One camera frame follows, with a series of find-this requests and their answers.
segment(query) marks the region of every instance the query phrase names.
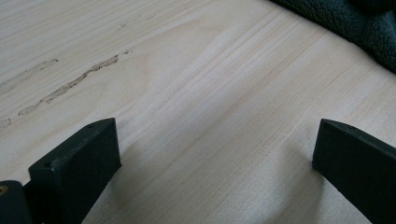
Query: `wood board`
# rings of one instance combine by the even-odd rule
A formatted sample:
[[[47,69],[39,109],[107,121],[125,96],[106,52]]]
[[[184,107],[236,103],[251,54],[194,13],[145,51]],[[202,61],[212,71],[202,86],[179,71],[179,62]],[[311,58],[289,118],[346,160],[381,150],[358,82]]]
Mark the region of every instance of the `wood board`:
[[[312,170],[319,121],[396,145],[396,76],[264,0],[2,1],[0,178],[117,119],[84,223],[369,223]]]

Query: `black plastic piece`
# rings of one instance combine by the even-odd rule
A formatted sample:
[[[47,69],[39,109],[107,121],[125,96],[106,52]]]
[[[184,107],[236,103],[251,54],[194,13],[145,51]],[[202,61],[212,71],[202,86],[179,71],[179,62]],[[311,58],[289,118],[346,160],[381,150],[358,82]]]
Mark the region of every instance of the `black plastic piece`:
[[[323,119],[313,167],[373,223],[396,223],[396,148]]]
[[[0,223],[32,223],[24,198],[23,187],[18,181],[8,180],[0,182]]]
[[[81,223],[120,167],[115,119],[89,124],[29,168],[31,181],[15,195],[24,195],[29,209],[19,210],[30,211],[35,224]],[[18,222],[6,217],[0,223]]]

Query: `fleece blanket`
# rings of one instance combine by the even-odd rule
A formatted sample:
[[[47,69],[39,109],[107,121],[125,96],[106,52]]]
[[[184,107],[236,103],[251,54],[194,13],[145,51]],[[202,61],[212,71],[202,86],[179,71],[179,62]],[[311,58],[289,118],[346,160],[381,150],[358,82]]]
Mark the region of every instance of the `fleece blanket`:
[[[371,54],[396,74],[396,0],[272,0]]]

